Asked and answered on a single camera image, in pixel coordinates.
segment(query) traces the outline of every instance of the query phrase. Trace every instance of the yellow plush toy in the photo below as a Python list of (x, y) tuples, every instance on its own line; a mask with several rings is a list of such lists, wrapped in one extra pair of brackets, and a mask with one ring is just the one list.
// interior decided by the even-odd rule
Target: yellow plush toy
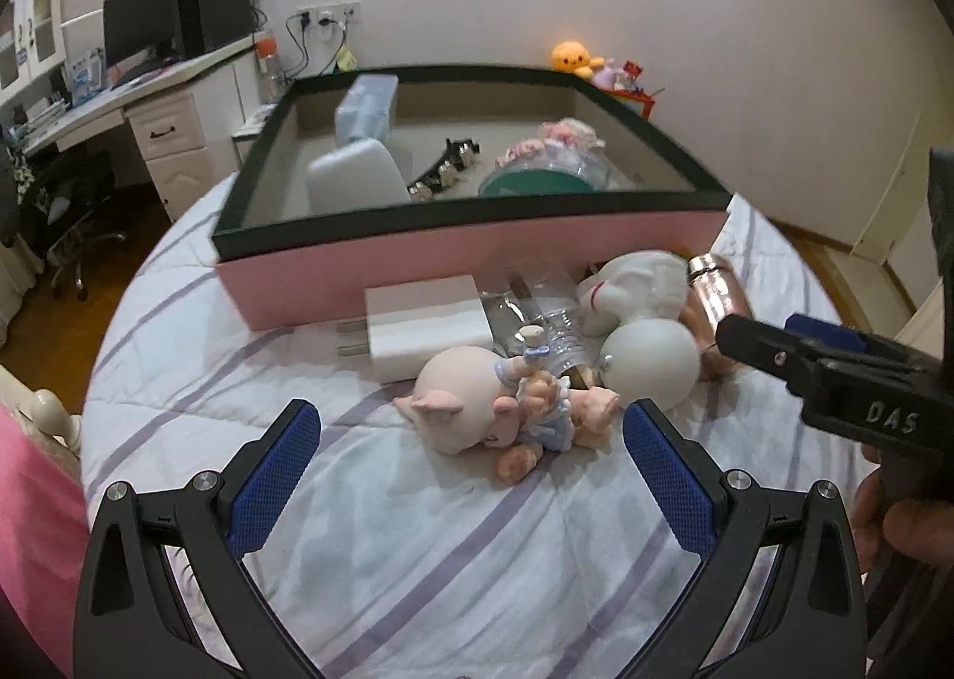
[(574, 73), (582, 79), (592, 79), (593, 71), (604, 66), (604, 58), (590, 58), (587, 48), (580, 42), (563, 42), (553, 47), (553, 70), (562, 73)]

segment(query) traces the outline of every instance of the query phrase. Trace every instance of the doll figurine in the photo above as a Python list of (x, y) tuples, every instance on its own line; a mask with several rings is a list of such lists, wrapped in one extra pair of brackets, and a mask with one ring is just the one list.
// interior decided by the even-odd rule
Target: doll figurine
[(574, 444), (597, 448), (609, 439), (619, 413), (619, 394), (609, 389), (569, 388), (569, 377), (546, 371), (526, 377), (517, 392), (520, 431), (517, 444), (501, 455), (497, 477), (514, 485), (536, 468), (545, 450), (566, 453)]
[(606, 147), (606, 142), (597, 137), (596, 131), (572, 117), (566, 117), (560, 122), (545, 122), (537, 130), (536, 138), (519, 141), (509, 147), (497, 158), (498, 168), (507, 168), (523, 160), (532, 160), (541, 157), (547, 147), (566, 147), (580, 152), (589, 152), (591, 149)]

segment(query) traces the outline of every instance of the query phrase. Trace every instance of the blue gripper pad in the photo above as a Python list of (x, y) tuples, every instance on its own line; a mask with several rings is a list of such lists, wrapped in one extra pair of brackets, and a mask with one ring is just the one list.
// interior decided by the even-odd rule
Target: blue gripper pad
[(706, 560), (728, 510), (721, 470), (645, 399), (628, 406), (623, 441), (679, 546)]
[[(243, 445), (225, 468), (226, 486), (219, 497), (231, 503), (231, 509), (226, 503), (225, 540), (237, 559), (261, 550), (320, 440), (318, 410), (295, 399), (261, 439)], [(226, 492), (230, 476), (240, 482), (234, 496)]]
[(841, 348), (856, 354), (866, 354), (868, 345), (856, 331), (829, 321), (820, 321), (808, 315), (792, 314), (785, 321), (785, 331), (819, 340), (829, 348)]

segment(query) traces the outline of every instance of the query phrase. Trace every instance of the desk drawer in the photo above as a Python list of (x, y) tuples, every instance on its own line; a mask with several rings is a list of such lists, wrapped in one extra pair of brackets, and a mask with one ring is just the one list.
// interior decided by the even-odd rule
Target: desk drawer
[(215, 162), (207, 149), (151, 160), (146, 167), (173, 222), (223, 178), (216, 174)]
[(205, 145), (202, 124), (191, 95), (162, 101), (158, 106), (148, 106), (141, 112), (127, 112), (127, 116), (146, 162), (201, 149)]

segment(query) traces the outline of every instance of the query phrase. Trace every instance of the pig figurine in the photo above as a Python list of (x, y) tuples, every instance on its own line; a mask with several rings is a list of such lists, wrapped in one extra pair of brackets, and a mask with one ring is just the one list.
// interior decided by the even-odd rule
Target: pig figurine
[(549, 352), (542, 328), (523, 327), (520, 333), (528, 344), (522, 356), (451, 348), (426, 363), (411, 396), (394, 400), (425, 444), (440, 453), (457, 455), (477, 444), (507, 448), (497, 476), (509, 485), (531, 473), (545, 449), (604, 444), (619, 414), (616, 393), (569, 390), (566, 381), (540, 370)]
[(509, 359), (474, 346), (440, 352), (423, 366), (414, 393), (394, 400), (429, 447), (457, 455), (480, 442), (513, 444), (520, 430), (520, 380), (539, 370), (549, 352), (541, 327), (523, 327), (521, 335), (528, 348)]

